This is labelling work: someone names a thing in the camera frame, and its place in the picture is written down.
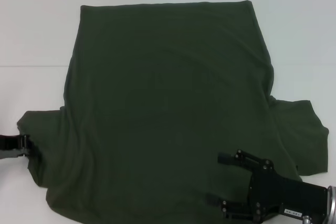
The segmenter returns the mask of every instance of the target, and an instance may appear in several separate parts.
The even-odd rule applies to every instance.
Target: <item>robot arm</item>
[[[262,223],[267,216],[281,214],[303,224],[335,224],[335,187],[328,189],[281,177],[273,162],[238,150],[235,156],[220,153],[218,162],[252,172],[246,202],[231,202],[209,195],[209,203],[219,206],[227,219]]]
[[[8,157],[28,156],[33,143],[28,135],[3,136],[0,135],[0,159]]]

